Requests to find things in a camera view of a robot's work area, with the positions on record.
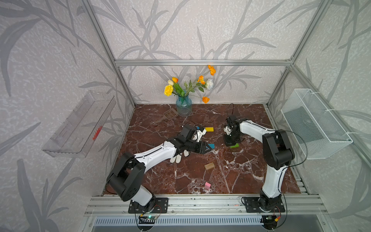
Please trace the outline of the dark green block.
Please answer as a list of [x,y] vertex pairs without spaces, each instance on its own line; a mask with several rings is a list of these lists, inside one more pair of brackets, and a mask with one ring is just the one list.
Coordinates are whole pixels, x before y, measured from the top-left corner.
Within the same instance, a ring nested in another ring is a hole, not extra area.
[[230,148],[238,148],[238,147],[239,147],[238,143],[236,143],[235,145],[230,146]]

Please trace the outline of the large yellow block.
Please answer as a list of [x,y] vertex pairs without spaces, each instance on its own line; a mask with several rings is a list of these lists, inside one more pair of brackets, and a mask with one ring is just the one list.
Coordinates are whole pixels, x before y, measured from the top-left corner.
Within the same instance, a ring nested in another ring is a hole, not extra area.
[[214,128],[213,127],[205,127],[205,130],[207,132],[213,132],[214,131]]

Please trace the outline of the dark wood block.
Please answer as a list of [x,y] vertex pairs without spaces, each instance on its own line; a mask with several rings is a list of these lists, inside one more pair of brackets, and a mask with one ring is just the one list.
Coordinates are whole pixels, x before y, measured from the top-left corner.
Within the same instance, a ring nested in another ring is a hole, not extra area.
[[206,164],[204,167],[208,171],[208,170],[214,169],[215,168],[215,165],[214,165],[213,162],[211,162],[211,163]]

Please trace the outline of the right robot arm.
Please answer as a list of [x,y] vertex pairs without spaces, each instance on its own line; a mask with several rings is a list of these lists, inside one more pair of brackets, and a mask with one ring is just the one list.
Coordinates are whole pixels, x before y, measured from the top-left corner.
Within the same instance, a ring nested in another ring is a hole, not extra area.
[[228,147],[240,143],[241,135],[247,134],[263,145],[263,157],[267,171],[260,191],[258,206],[264,212],[273,210],[280,203],[281,187],[285,173],[295,158],[288,133],[285,130],[273,130],[254,123],[251,120],[228,116],[224,127],[225,144]]

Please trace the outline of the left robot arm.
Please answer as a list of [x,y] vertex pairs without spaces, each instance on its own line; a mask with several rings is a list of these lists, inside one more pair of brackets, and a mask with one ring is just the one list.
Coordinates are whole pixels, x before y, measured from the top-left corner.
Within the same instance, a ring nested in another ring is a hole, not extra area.
[[134,201],[145,206],[155,196],[142,185],[145,173],[165,160],[176,158],[187,152],[206,154],[212,148],[202,141],[207,130],[202,126],[184,125],[177,136],[168,138],[162,144],[135,155],[126,152],[114,165],[106,184],[122,201]]

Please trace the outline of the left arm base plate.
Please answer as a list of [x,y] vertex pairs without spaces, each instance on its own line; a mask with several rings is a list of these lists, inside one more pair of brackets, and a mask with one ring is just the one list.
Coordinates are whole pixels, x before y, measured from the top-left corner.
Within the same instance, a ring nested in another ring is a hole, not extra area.
[[129,214],[145,214],[145,213],[167,213],[169,206],[169,198],[155,197],[150,202],[142,206],[139,203],[131,200],[129,204]]

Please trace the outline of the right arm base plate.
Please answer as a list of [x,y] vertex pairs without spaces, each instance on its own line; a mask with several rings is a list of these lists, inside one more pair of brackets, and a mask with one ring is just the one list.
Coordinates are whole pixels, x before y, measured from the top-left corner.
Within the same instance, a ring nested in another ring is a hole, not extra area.
[[284,213],[286,211],[281,196],[275,198],[242,197],[247,213]]

